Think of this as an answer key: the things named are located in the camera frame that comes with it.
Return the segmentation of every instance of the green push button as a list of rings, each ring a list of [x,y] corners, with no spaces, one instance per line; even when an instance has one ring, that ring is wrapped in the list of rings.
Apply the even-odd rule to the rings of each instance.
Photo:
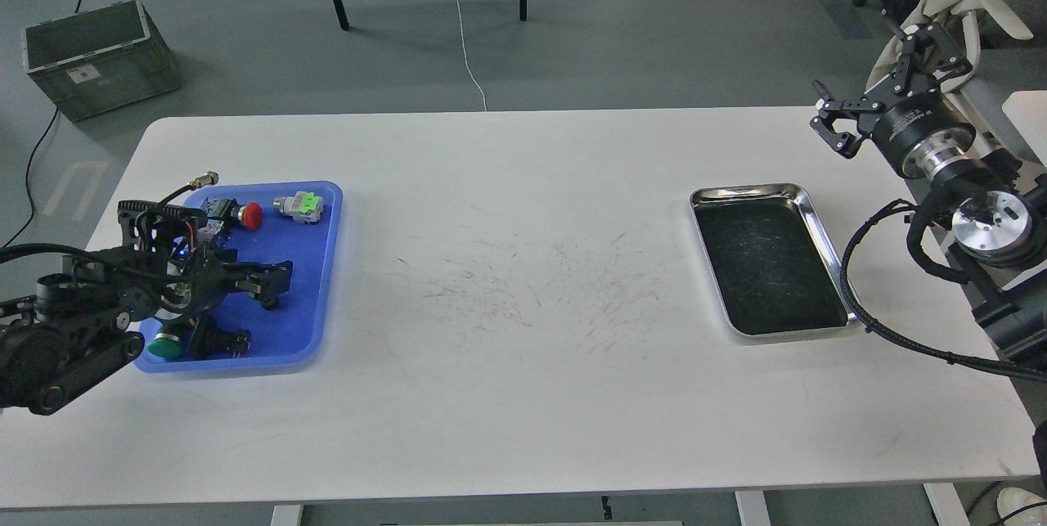
[[[302,198],[302,205],[298,206],[299,213],[311,213],[316,211],[319,197],[315,193],[307,193],[305,197]]]
[[[164,360],[174,360],[182,355],[182,347],[178,342],[170,337],[158,337],[149,343],[146,347],[153,356],[159,356]]]

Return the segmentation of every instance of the red button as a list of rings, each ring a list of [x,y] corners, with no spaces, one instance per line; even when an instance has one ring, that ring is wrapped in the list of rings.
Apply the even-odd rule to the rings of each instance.
[[[262,227],[262,220],[265,218],[265,214],[262,212],[262,205],[258,203],[247,203],[240,210],[240,222],[244,224],[244,227],[255,231]]]

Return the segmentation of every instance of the power cord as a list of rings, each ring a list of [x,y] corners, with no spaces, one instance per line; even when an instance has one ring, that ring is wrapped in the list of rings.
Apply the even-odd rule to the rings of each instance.
[[[84,0],[76,0],[76,8],[73,9],[73,14],[80,13],[80,6],[83,3]],[[54,112],[51,113],[51,120],[47,122],[47,127],[44,128],[44,133],[40,134],[40,138],[37,139],[37,144],[32,146],[32,151],[29,152],[29,160],[25,162],[25,197],[29,199],[29,217],[25,220],[25,223],[18,228],[18,232],[15,232],[15,235],[8,238],[7,241],[3,243],[3,246],[0,247],[6,248],[7,246],[10,246],[12,243],[14,243],[15,240],[22,235],[22,232],[25,232],[26,227],[29,227],[34,218],[37,217],[37,202],[32,198],[32,189],[29,187],[29,172],[32,170],[32,159],[37,156],[37,150],[40,150],[40,145],[44,143],[44,138],[46,138],[47,134],[50,133],[51,128],[54,127],[54,122],[58,120],[58,118],[59,108],[55,107]]]
[[[985,499],[985,496],[989,495],[992,489],[996,489],[1002,484],[1003,481],[994,481],[988,485],[986,485],[985,488],[982,489],[977,496],[975,496],[974,501],[964,510],[964,513],[967,514],[967,518],[971,518],[971,514],[975,512],[976,508],[978,507],[978,504],[980,504],[981,501]]]
[[[25,232],[25,228],[29,227],[29,224],[32,223],[32,219],[37,217],[37,202],[32,200],[32,190],[29,188],[29,171],[32,169],[32,158],[37,155],[37,150],[40,149],[40,145],[44,143],[44,138],[47,137],[47,134],[51,131],[51,127],[58,118],[59,108],[55,107],[54,113],[51,115],[51,120],[47,123],[47,127],[44,128],[44,133],[40,135],[40,139],[37,140],[37,145],[32,147],[32,152],[29,152],[29,160],[25,162],[25,195],[29,198],[29,218],[26,219],[25,223],[18,228],[18,232],[16,232],[15,235],[0,247],[6,248],[7,246],[10,246],[10,244],[22,235],[22,232]]]
[[[1019,513],[1031,510],[1034,507],[1043,507],[1045,505],[1047,505],[1047,502],[1037,502],[1034,504],[1029,504],[1027,506],[1022,506],[1022,507],[1018,508],[1017,510],[1008,513],[1007,516],[1004,516],[1000,520],[997,520],[996,522],[994,522],[992,524],[986,524],[985,526],[1005,526],[1005,524],[1006,524],[1006,522],[1008,520],[1010,520],[1011,518],[1018,516]]]
[[[487,111],[487,94],[484,92],[484,87],[480,86],[480,83],[476,82],[476,76],[472,74],[472,68],[469,67],[469,52],[465,49],[465,26],[462,23],[461,1],[454,0],[454,6],[459,12],[459,34],[462,36],[462,58],[465,60],[465,70],[468,72],[472,84],[476,85],[476,90],[480,91],[480,98],[484,103],[484,111]]]
[[[840,281],[843,286],[844,301],[851,308],[854,315],[856,315],[857,319],[865,324],[866,331],[872,332],[892,344],[912,350],[913,352],[940,358],[950,363],[950,365],[959,365],[976,371],[982,371],[994,375],[1002,375],[1010,378],[1047,382],[1047,373],[1037,369],[1016,365],[1015,363],[1009,361],[993,360],[989,358],[980,358],[977,356],[956,354],[955,352],[946,352],[944,350],[931,348],[930,346],[926,346],[914,339],[910,339],[881,323],[864,307],[862,307],[860,303],[857,303],[857,299],[854,297],[854,291],[850,287],[848,278],[848,269],[850,266],[851,256],[854,254],[854,248],[857,247],[866,235],[869,234],[869,231],[874,227],[874,225],[879,223],[879,221],[883,221],[887,219],[887,217],[891,217],[893,215],[915,211],[916,205],[904,199],[895,199],[894,201],[891,201],[857,228],[857,232],[854,233],[850,241],[847,243],[847,247],[844,249],[844,256],[840,261]]]

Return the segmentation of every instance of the gray floor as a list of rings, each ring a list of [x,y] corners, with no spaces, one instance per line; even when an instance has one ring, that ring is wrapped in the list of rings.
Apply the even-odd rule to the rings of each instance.
[[[84,9],[116,1],[122,0],[84,0]],[[85,245],[142,131],[162,117],[482,109],[462,65],[453,0],[347,0],[355,27],[349,34],[338,30],[330,0],[139,1],[177,54],[184,86],[76,124],[60,119],[32,172],[45,213],[22,241]],[[527,23],[516,21],[516,0],[462,0],[462,10],[471,65],[491,110],[810,105],[814,76],[841,92],[862,90],[889,35],[874,8],[849,1],[530,0]],[[68,15],[74,4],[0,0],[4,239],[27,215],[25,159],[53,107],[24,73],[21,29]],[[201,171],[215,168],[209,150],[200,148]],[[101,183],[92,193],[94,176]],[[53,266],[43,257],[5,265],[0,294],[29,292]],[[961,485],[961,494],[970,499],[980,486]],[[976,524],[990,521],[990,505]],[[615,520],[738,523],[729,494],[612,497],[611,506]],[[775,491],[768,506],[776,524],[934,523],[919,486]],[[247,525],[268,523],[269,512],[267,506],[0,512],[0,523]],[[602,519],[599,498],[579,496],[319,505],[305,523]]]

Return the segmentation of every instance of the metal plate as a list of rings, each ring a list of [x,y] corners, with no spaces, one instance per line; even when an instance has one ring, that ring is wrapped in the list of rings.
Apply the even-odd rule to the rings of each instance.
[[[691,207],[735,331],[771,337],[860,325],[807,191],[788,183],[703,189]]]

